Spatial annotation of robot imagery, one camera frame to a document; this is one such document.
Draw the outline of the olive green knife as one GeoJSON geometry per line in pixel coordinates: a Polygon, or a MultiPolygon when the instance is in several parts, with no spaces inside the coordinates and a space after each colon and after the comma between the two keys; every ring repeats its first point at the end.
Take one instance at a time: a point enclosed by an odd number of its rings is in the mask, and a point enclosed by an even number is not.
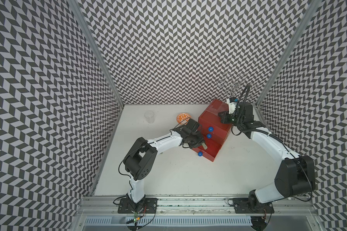
{"type": "Polygon", "coordinates": [[[208,148],[205,142],[203,142],[201,145],[202,145],[204,150],[206,150],[208,148]]]}

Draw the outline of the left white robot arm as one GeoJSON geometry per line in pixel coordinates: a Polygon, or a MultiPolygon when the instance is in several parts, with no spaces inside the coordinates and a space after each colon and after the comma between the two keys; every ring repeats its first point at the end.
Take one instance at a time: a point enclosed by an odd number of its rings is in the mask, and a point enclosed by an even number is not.
{"type": "Polygon", "coordinates": [[[138,204],[145,198],[144,178],[151,172],[158,155],[176,147],[207,148],[200,128],[199,122],[187,117],[162,137],[150,140],[138,138],[121,161],[131,187],[127,193],[128,199],[138,204]]]}

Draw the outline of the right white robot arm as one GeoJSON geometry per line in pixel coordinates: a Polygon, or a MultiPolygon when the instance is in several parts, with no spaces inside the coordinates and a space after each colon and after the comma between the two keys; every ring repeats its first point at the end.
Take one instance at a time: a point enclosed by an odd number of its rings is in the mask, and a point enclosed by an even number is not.
{"type": "Polygon", "coordinates": [[[260,145],[279,165],[272,183],[249,193],[248,207],[254,211],[267,203],[306,193],[312,198],[316,189],[313,159],[288,148],[265,124],[255,120],[251,104],[230,99],[227,105],[227,111],[218,113],[221,123],[236,127],[240,134],[260,145]]]}

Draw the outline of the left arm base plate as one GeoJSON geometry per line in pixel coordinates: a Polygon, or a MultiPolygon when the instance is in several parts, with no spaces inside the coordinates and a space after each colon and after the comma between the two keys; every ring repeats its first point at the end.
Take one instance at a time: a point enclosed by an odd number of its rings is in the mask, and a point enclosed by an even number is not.
{"type": "Polygon", "coordinates": [[[138,203],[133,202],[128,196],[122,198],[118,205],[118,214],[155,214],[158,205],[158,198],[143,198],[138,203]]]}

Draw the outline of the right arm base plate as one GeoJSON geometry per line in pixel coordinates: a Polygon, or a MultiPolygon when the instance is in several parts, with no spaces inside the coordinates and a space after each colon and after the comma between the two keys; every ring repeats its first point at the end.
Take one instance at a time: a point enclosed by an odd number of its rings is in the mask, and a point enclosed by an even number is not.
{"type": "Polygon", "coordinates": [[[236,214],[273,214],[275,213],[271,203],[259,203],[254,198],[232,198],[232,205],[236,214]]]}

